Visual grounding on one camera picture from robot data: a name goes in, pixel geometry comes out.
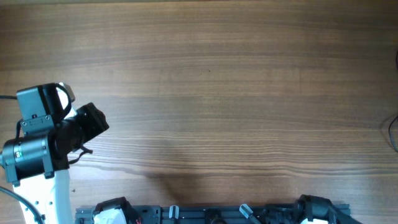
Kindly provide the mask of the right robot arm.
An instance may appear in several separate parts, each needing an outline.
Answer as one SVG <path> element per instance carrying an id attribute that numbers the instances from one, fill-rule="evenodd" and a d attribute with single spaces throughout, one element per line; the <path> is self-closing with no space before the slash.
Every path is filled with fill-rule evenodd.
<path id="1" fill-rule="evenodd" d="M 343 213 L 329 199 L 313 195 L 300 196 L 294 204 L 293 217 L 297 223 L 302 223 L 304 220 L 308 222 L 322 220 L 327 223 L 361 224 L 350 215 Z"/>

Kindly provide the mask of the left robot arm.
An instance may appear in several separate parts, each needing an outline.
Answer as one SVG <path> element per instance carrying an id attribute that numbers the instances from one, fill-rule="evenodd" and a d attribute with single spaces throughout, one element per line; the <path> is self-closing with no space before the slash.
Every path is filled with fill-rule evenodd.
<path id="1" fill-rule="evenodd" d="M 5 142 L 1 167 L 26 223 L 73 223 L 70 205 L 71 152 L 89 154 L 86 142 L 109 126 L 93 103 L 74 110 L 73 93 L 63 83 L 49 83 L 19 90 L 16 94 L 22 119 L 16 136 Z"/>

